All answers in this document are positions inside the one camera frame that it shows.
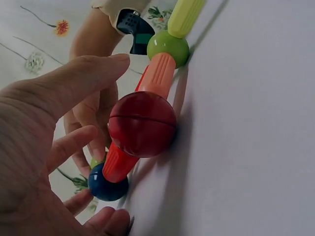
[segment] red sphere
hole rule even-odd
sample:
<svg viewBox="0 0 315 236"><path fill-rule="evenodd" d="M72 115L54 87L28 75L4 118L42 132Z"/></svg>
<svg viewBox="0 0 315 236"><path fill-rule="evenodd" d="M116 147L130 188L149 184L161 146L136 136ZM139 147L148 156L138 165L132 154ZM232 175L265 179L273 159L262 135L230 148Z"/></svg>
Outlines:
<svg viewBox="0 0 315 236"><path fill-rule="evenodd" d="M172 106L161 96L134 92L116 103L108 130L122 151L137 157L152 157L171 144L176 117Z"/></svg>

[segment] green sphere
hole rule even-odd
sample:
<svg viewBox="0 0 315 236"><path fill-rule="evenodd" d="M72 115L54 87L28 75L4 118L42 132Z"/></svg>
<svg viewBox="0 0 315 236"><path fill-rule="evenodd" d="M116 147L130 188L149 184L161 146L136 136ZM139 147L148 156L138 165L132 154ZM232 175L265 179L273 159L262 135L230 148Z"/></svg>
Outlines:
<svg viewBox="0 0 315 236"><path fill-rule="evenodd" d="M185 65L188 59L189 46L185 39L175 38L167 31L162 31L150 39L147 53L150 60L156 54L168 53L174 58L176 62L176 68L179 68Z"/></svg>

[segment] blue ball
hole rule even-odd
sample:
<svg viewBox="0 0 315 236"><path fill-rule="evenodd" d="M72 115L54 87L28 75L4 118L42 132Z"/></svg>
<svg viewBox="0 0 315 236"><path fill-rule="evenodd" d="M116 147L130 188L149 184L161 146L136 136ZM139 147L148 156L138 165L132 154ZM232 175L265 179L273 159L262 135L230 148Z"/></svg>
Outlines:
<svg viewBox="0 0 315 236"><path fill-rule="evenodd" d="M128 178L126 177L118 183L111 183L103 176L103 166L104 163L101 163L92 169L88 179L89 189L91 190L93 196L102 201L111 202L118 200L128 191Z"/></svg>

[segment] magnetic building toy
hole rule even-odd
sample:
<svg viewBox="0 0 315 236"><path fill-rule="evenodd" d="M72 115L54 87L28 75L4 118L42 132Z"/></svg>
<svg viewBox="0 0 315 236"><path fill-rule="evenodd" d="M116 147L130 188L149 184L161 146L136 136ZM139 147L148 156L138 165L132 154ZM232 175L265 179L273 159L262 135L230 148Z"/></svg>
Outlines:
<svg viewBox="0 0 315 236"><path fill-rule="evenodd" d="M157 156L172 143L177 121L167 97L175 69L188 60L185 37L205 1L178 0L168 30L155 35L150 30L147 55L151 62L135 92L114 106L108 123L112 144L106 161L96 165L88 179L92 194L100 200L115 201L124 196L128 191L127 175L139 159Z"/></svg>

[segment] hand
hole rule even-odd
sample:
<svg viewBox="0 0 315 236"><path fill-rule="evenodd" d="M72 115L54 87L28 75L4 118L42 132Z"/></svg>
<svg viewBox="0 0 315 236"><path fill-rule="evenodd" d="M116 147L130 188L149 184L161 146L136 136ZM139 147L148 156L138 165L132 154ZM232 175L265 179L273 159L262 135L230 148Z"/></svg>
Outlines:
<svg viewBox="0 0 315 236"><path fill-rule="evenodd" d="M92 125L53 142L56 122L84 98L107 91L129 66L127 55L79 57L36 79L0 92L1 235L124 236L124 210L102 209L83 226L74 216L92 200L84 190L62 203L48 175L97 137Z"/></svg>
<svg viewBox="0 0 315 236"><path fill-rule="evenodd" d="M111 143L107 123L110 112L117 100L118 90L117 84L114 82L108 88L84 99L64 116L66 134L86 125L94 125L98 129L97 136L88 144L91 156L98 162L103 161L105 147L109 148ZM91 172L91 168L83 150L78 150L73 154L72 158L81 174L87 178Z"/></svg>

